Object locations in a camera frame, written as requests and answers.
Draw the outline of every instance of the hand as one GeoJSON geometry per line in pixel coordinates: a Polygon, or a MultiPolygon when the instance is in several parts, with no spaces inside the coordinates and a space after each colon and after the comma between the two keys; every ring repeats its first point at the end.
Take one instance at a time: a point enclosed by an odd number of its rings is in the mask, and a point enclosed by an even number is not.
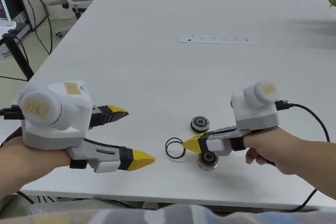
{"type": "Polygon", "coordinates": [[[10,157],[23,184],[30,183],[50,173],[53,169],[70,164],[65,150],[42,151],[24,145],[22,137],[8,141],[0,152],[10,157]]]}
{"type": "Polygon", "coordinates": [[[251,164],[255,160],[259,165],[264,165],[267,159],[274,162],[282,173],[293,174],[292,164],[302,142],[304,140],[278,127],[246,135],[244,145],[249,148],[246,163],[251,164]]]}

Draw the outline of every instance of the black stand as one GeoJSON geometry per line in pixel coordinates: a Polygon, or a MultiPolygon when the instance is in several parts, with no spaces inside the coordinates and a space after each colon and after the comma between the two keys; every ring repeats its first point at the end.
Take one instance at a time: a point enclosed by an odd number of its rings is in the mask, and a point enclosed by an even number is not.
{"type": "Polygon", "coordinates": [[[18,66],[20,67],[22,73],[25,75],[25,77],[29,81],[33,77],[34,72],[29,66],[25,56],[22,54],[18,44],[14,40],[14,37],[11,36],[10,34],[8,34],[8,36],[4,35],[3,37],[4,37],[3,38],[4,43],[7,46],[9,52],[11,52],[13,58],[15,59],[18,66]]]}

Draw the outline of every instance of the cylindrical motor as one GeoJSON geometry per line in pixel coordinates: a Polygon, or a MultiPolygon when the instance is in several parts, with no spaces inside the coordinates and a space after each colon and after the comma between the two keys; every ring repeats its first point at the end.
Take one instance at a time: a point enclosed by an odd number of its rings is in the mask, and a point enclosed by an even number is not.
{"type": "Polygon", "coordinates": [[[259,108],[279,99],[276,86],[272,82],[259,81],[244,89],[244,98],[250,106],[259,108]]]}

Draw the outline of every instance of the floor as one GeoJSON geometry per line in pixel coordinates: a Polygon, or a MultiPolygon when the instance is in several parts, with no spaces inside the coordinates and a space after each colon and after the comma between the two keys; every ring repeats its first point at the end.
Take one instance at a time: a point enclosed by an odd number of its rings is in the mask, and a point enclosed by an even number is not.
{"type": "MultiPolygon", "coordinates": [[[[59,20],[52,22],[53,31],[62,26],[73,24],[73,20],[59,20]]],[[[50,48],[50,34],[48,23],[43,23],[37,30],[39,37],[47,48],[50,48]]],[[[61,39],[53,36],[54,48],[60,43],[61,39]]],[[[23,44],[27,51],[29,63],[34,72],[43,64],[47,59],[48,54],[37,40],[34,33],[30,33],[23,38],[23,44]]],[[[0,76],[7,76],[13,78],[25,79],[24,75],[17,66],[15,60],[9,56],[0,60],[0,76]]],[[[0,78],[0,107],[8,106],[11,104],[13,98],[17,95],[18,91],[22,89],[25,82],[17,80],[9,80],[0,78]]]]}

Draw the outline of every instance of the white table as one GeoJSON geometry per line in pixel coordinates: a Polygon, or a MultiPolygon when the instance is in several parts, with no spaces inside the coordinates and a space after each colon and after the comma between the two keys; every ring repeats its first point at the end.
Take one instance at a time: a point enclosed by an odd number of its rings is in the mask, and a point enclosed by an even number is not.
{"type": "MultiPolygon", "coordinates": [[[[312,190],[272,166],[245,164],[244,152],[220,158],[212,172],[196,154],[166,157],[165,141],[194,133],[190,120],[206,116],[211,129],[234,124],[230,96],[261,79],[282,98],[302,103],[336,138],[336,9],[327,0],[95,0],[35,81],[84,79],[97,105],[112,103],[126,118],[87,133],[95,141],[144,150],[156,162],[135,172],[95,174],[60,168],[24,187],[36,194],[103,197],[240,207],[292,208],[312,190]],[[180,35],[255,38],[257,46],[181,44],[180,35]]],[[[322,140],[306,112],[280,113],[281,126],[322,140]]],[[[4,139],[17,126],[2,122],[4,139]]],[[[316,194],[309,205],[336,207],[316,194]]]]}

